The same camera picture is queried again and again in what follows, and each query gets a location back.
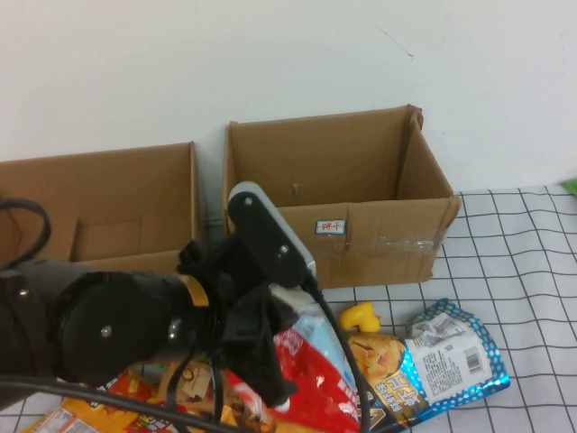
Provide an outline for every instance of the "black cable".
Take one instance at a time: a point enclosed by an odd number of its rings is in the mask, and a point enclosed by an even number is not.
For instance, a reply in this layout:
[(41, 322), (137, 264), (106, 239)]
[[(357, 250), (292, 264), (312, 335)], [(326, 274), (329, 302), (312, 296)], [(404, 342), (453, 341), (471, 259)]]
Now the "black cable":
[(36, 239), (36, 242), (34, 242), (28, 251), (15, 258), (14, 260), (0, 265), (0, 271), (13, 268), (18, 263), (34, 258), (34, 256), (39, 253), (42, 248), (44, 248), (50, 239), (50, 219), (48, 218), (48, 215), (42, 206), (31, 200), (27, 200), (26, 198), (9, 198), (7, 200), (0, 201), (0, 211), (10, 209), (28, 210), (39, 215), (42, 218), (42, 231), (38, 236), (38, 239)]
[[(170, 377), (169, 386), (168, 386), (168, 389), (166, 391), (166, 394), (167, 394), (166, 407), (169, 410), (178, 410), (178, 408), (177, 408), (177, 388), (179, 387), (180, 378), (182, 377), (182, 374), (184, 373), (185, 369), (187, 368), (188, 363), (190, 362), (190, 360), (194, 356), (195, 352), (196, 352), (196, 349), (194, 348), (194, 346), (191, 346), (190, 351), (188, 352), (187, 358), (179, 364), (179, 366), (177, 367), (175, 372), (172, 374), (172, 377)], [(174, 423), (174, 428), (177, 430), (178, 433), (188, 433), (188, 429), (186, 428), (186, 426), (184, 426), (180, 423)]]
[(353, 350), (349, 346), (349, 341), (344, 334), (341, 326), (336, 321), (334, 317), (333, 311), (329, 308), (328, 304), (326, 303), (325, 297), (323, 296), (323, 292), (318, 288), (318, 283), (316, 282), (315, 277), (310, 275), (307, 278), (307, 281), (302, 286), (302, 288), (307, 291), (315, 300), (315, 302), (320, 305), (321, 309), (328, 318), (329, 323), (334, 329), (341, 346), (343, 347), (344, 356), (346, 357), (347, 362), (351, 366), (351, 371), (353, 372), (354, 382), (357, 385), (357, 392), (359, 393), (359, 398), (361, 399), (361, 433), (368, 433), (371, 428), (371, 407), (369, 406), (369, 399), (367, 397), (367, 387), (364, 376), (362, 375), (361, 371), (359, 370), (359, 366), (354, 359)]
[(213, 393), (215, 394), (213, 421), (220, 421), (223, 417), (224, 408), (224, 383), (223, 372), (220, 368), (220, 362), (217, 357), (215, 357), (210, 364), (210, 373), (213, 379)]
[(238, 433), (243, 431), (239, 428), (227, 426), (226, 424), (215, 424), (213, 421), (201, 419), (187, 413), (178, 412), (177, 410), (168, 410), (160, 406), (142, 403), (135, 399), (121, 397), (99, 390), (89, 390), (80, 385), (56, 382), (51, 379), (0, 375), (0, 389), (3, 388), (45, 392), (73, 399), (95, 401), (118, 409), (129, 410), (130, 412), (142, 413), (154, 418), (164, 419), (173, 424), (182, 424), (187, 427), (200, 428), (214, 433)]

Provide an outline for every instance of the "open cardboard box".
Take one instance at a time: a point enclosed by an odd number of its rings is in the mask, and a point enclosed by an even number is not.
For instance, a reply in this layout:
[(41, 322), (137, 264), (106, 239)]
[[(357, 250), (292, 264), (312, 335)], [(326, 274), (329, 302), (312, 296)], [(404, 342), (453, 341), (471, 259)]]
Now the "open cardboard box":
[[(105, 271), (175, 272), (179, 251), (202, 242), (193, 143), (0, 162), (0, 198), (46, 209), (52, 235), (40, 257)], [(0, 212), (0, 263), (24, 252), (41, 220)]]
[(461, 200), (422, 126), (414, 106), (231, 123), (224, 211), (234, 185), (258, 183), (315, 256), (321, 288), (426, 281)]

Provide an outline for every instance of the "checkered tablecloth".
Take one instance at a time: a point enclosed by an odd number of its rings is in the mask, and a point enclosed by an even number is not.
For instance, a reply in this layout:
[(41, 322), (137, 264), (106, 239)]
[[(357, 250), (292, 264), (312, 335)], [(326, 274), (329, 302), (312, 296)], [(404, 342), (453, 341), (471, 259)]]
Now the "checkered tablecloth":
[[(382, 332), (441, 298), (479, 317), (509, 389), (430, 419), (421, 433), (570, 432), (577, 427), (577, 198), (561, 187), (463, 193), (463, 208), (422, 284), (325, 290), (335, 313), (371, 300)], [(20, 431), (60, 403), (37, 394), (0, 413)]]

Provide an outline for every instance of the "barcode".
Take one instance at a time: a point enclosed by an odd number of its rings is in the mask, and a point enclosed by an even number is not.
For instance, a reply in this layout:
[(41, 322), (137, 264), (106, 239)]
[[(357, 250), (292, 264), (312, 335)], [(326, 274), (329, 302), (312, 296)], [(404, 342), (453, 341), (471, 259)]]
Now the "barcode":
[(479, 349), (477, 349), (477, 347), (473, 346), (470, 349), (465, 350), (465, 356), (467, 358), (467, 366), (469, 367), (470, 374), (483, 371), (481, 358), (479, 357)]

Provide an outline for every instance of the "clear packing tape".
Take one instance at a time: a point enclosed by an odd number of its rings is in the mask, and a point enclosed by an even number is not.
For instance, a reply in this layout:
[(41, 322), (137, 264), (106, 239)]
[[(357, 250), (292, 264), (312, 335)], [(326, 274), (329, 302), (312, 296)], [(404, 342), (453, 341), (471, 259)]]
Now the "clear packing tape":
[(446, 230), (366, 238), (354, 235), (316, 235), (307, 239), (305, 244), (317, 260), (344, 254), (354, 258), (436, 255), (445, 235)]

